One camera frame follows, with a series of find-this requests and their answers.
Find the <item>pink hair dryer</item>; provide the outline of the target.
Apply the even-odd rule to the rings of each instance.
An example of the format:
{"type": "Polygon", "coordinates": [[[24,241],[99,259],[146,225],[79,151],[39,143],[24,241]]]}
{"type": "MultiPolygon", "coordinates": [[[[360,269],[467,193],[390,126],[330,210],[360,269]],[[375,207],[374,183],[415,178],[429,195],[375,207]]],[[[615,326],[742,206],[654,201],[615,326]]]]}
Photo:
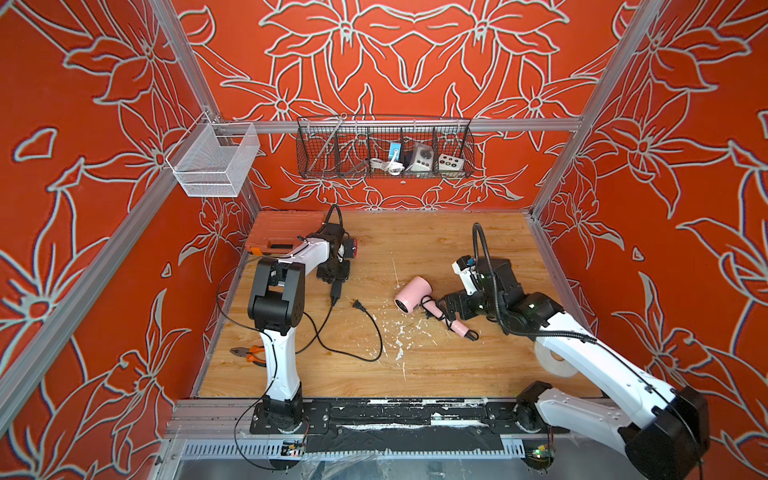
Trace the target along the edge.
{"type": "Polygon", "coordinates": [[[413,277],[394,297],[396,307],[403,313],[413,313],[417,308],[443,323],[459,337],[476,341],[478,335],[460,320],[451,320],[432,297],[432,287],[421,276],[413,277]]]}

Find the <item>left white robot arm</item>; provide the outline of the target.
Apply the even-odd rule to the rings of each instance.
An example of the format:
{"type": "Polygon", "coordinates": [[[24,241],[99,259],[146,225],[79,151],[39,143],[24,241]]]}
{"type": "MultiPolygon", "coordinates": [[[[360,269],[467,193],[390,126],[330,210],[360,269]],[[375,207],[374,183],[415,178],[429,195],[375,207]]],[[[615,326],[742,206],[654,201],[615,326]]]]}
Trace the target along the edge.
{"type": "Polygon", "coordinates": [[[293,432],[303,423],[296,332],[305,313],[306,277],[315,272],[329,284],[331,302],[336,303],[356,253],[356,240],[344,227],[340,207],[333,204],[318,230],[297,248],[257,262],[247,313],[265,350],[263,411],[269,424],[282,432],[293,432]]]}

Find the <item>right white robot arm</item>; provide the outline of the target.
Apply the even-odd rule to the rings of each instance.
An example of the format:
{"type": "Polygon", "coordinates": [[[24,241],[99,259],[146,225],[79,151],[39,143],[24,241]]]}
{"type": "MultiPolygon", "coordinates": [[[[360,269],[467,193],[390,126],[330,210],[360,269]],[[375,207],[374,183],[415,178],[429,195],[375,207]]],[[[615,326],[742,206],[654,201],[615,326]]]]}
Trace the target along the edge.
{"type": "Polygon", "coordinates": [[[514,415],[520,429],[567,429],[623,454],[647,479],[683,479],[702,470],[709,449],[709,407],[692,387],[676,388],[599,340],[551,297],[526,293],[507,259],[491,256],[480,224],[473,253],[454,271],[465,290],[443,297],[443,318],[484,316],[506,335],[527,338],[562,358],[597,386],[612,407],[571,397],[537,381],[521,392],[514,415]]]}

